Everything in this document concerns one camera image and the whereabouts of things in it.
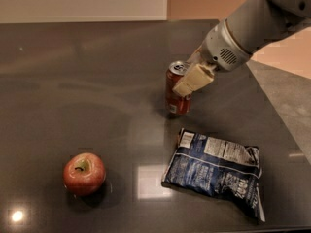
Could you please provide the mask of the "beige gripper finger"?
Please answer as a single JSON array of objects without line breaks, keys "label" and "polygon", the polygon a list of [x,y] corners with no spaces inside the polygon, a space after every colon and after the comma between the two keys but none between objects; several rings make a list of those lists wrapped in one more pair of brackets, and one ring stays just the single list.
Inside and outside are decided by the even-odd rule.
[{"label": "beige gripper finger", "polygon": [[203,61],[202,56],[201,56],[201,47],[198,47],[192,55],[188,58],[187,63],[189,64],[196,64],[196,63],[201,63]]},{"label": "beige gripper finger", "polygon": [[187,72],[177,81],[173,91],[186,97],[214,80],[215,66],[206,63],[192,63]]}]

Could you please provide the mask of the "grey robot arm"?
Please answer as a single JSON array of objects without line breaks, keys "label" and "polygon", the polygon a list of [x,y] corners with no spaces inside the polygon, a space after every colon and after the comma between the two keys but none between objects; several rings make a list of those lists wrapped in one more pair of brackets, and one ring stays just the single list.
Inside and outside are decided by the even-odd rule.
[{"label": "grey robot arm", "polygon": [[188,96],[248,62],[263,47],[310,26],[311,0],[247,0],[213,27],[189,58],[190,67],[173,87]]}]

